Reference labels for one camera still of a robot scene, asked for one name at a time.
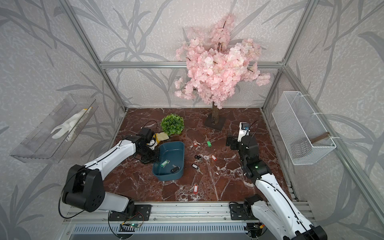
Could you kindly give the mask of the key with black tag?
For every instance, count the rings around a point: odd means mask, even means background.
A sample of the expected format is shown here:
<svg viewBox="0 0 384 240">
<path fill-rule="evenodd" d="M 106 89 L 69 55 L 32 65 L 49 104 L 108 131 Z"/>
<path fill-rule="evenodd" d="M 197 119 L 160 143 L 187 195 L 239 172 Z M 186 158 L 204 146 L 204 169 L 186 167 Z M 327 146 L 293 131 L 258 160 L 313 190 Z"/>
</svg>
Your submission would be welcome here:
<svg viewBox="0 0 384 240">
<path fill-rule="evenodd" d="M 171 169 L 171 173 L 173 174 L 173 173 L 176 173 L 177 171 L 179 171 L 180 170 L 180 167 L 179 166 L 176 166 L 176 167 L 173 167 L 172 169 Z"/>
<path fill-rule="evenodd" d="M 196 165 L 196 164 L 192 164 L 192 167 L 193 167 L 198 173 L 200 173 L 200 174 L 203 175 L 203 172 L 200 170 L 200 167 L 199 167 L 198 165 Z"/>
</svg>

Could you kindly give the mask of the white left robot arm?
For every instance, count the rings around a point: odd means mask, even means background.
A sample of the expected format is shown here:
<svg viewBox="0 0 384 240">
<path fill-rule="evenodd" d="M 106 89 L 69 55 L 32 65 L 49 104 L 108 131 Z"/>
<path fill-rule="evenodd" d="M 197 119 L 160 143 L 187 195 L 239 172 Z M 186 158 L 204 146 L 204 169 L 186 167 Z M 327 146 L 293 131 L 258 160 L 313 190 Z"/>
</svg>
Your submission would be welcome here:
<svg viewBox="0 0 384 240">
<path fill-rule="evenodd" d="M 159 158 L 155 152 L 156 134 L 141 128 L 137 135 L 128 135 L 109 151 L 85 165 L 74 165 L 68 171 L 61 202 L 85 212 L 114 211 L 133 215 L 135 202 L 128 197 L 108 193 L 104 179 L 130 156 L 139 155 L 142 164 L 151 164 Z"/>
</svg>

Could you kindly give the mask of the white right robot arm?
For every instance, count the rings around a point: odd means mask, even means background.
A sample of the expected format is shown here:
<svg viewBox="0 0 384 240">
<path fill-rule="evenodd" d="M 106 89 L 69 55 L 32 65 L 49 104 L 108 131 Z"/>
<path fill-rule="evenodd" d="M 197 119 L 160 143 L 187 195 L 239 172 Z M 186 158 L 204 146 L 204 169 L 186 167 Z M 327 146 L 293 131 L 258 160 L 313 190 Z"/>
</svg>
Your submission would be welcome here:
<svg viewBox="0 0 384 240">
<path fill-rule="evenodd" d="M 263 194 L 246 198 L 247 217 L 260 220 L 278 240 L 326 240 L 321 226 L 314 226 L 279 185 L 268 165 L 259 159 L 259 145 L 255 137 L 243 136 L 240 140 L 227 137 L 226 145 L 239 153 L 244 175 Z"/>
</svg>

